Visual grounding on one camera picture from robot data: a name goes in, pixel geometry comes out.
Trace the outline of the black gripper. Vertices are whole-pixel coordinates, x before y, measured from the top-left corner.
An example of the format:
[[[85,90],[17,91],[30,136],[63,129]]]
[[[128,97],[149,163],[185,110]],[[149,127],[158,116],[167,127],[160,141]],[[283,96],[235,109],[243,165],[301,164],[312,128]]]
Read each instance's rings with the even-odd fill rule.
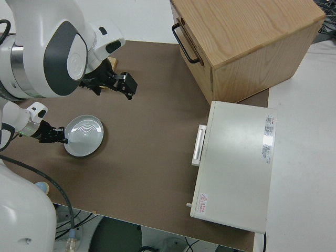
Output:
[[[65,127],[52,128],[51,141],[68,144],[69,140],[65,137]]]
[[[133,79],[130,73],[122,72],[120,75],[113,75],[116,83],[113,85],[116,91],[123,93],[128,100],[132,100],[133,95],[136,93],[138,84]]]

